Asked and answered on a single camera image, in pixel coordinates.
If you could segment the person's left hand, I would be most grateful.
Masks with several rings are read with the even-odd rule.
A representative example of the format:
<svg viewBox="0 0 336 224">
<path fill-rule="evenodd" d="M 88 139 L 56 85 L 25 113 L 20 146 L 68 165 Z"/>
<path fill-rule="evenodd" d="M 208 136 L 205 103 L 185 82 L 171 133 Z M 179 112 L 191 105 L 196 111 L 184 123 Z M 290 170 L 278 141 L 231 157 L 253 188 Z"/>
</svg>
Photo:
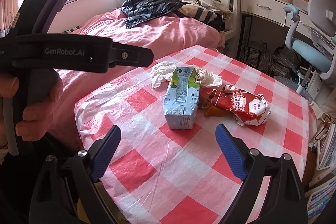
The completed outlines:
<svg viewBox="0 0 336 224">
<path fill-rule="evenodd" d="M 11 98 L 18 91 L 19 80 L 16 77 L 1 74 L 1 98 Z M 60 104 L 63 94 L 63 82 L 58 79 L 51 88 L 49 96 L 38 103 L 31 104 L 23 111 L 23 120 L 16 125 L 16 133 L 24 141 L 41 139 L 48 131 L 53 120 L 54 111 Z"/>
</svg>

